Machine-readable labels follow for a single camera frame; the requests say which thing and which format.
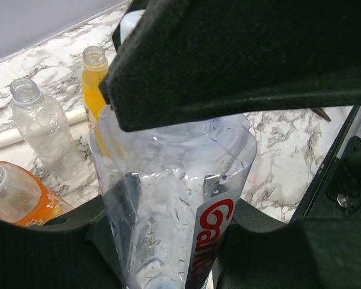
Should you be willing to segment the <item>yellow pomelo drink bottle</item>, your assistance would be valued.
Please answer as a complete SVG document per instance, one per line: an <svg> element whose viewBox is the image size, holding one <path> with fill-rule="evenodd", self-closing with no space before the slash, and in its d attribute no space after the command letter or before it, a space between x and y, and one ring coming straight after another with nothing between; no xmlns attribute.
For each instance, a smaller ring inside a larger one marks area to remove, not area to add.
<svg viewBox="0 0 361 289"><path fill-rule="evenodd" d="M111 114L112 108L106 102L99 90L99 84L108 73L108 59L103 48L89 46L82 53L83 71L81 77L84 108L87 116L88 128L91 129L99 120L99 113L104 107L106 113Z"/></svg>

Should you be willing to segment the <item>clear plastic bottle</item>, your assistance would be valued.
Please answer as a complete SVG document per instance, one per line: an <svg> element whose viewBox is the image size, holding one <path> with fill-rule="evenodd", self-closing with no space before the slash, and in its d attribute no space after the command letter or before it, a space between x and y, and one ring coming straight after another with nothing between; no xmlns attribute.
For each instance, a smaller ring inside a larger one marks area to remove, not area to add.
<svg viewBox="0 0 361 289"><path fill-rule="evenodd" d="M45 169L63 180L77 175L82 158L61 104L27 78L12 81L10 92L13 122Z"/></svg>

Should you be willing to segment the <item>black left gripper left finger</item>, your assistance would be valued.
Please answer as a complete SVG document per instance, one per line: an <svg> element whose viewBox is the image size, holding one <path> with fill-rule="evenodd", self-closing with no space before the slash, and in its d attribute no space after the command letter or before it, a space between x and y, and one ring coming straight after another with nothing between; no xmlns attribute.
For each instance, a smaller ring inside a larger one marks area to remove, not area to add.
<svg viewBox="0 0 361 289"><path fill-rule="evenodd" d="M123 288L101 196L45 225L0 220L0 288Z"/></svg>

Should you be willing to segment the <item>small blue-label water bottle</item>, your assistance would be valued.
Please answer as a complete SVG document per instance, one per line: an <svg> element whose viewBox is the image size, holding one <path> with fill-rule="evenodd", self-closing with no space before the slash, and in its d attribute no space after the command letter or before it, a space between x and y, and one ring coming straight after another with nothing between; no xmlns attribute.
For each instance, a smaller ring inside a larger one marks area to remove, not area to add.
<svg viewBox="0 0 361 289"><path fill-rule="evenodd" d="M110 106L90 150L127 288L205 288L257 153L243 114L136 132Z"/></svg>

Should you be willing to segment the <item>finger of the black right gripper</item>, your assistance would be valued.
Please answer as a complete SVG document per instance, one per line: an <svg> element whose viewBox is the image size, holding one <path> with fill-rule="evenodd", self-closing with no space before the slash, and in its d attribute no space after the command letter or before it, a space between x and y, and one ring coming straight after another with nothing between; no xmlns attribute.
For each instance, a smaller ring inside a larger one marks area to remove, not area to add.
<svg viewBox="0 0 361 289"><path fill-rule="evenodd" d="M144 1L100 84L124 131L361 105L361 1Z"/></svg>
<svg viewBox="0 0 361 289"><path fill-rule="evenodd" d="M133 0L129 4L126 12L123 14L120 23L112 34L112 41L115 51L126 40L127 36L133 31L147 7L147 0Z"/></svg>

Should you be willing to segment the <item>orange label squat bottle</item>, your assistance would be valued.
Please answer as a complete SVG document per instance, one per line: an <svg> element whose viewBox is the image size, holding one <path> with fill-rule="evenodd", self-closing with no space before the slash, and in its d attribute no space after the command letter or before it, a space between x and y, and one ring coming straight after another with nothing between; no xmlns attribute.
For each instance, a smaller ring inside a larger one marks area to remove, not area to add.
<svg viewBox="0 0 361 289"><path fill-rule="evenodd" d="M0 161L0 219L17 226L44 225L73 207L35 175Z"/></svg>

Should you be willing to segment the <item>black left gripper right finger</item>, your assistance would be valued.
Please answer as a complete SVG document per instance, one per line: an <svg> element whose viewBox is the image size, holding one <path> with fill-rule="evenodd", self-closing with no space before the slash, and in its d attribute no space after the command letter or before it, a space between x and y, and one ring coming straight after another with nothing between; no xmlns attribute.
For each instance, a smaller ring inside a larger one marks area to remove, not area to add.
<svg viewBox="0 0 361 289"><path fill-rule="evenodd" d="M361 210L283 223L239 200L213 280L215 288L361 288Z"/></svg>

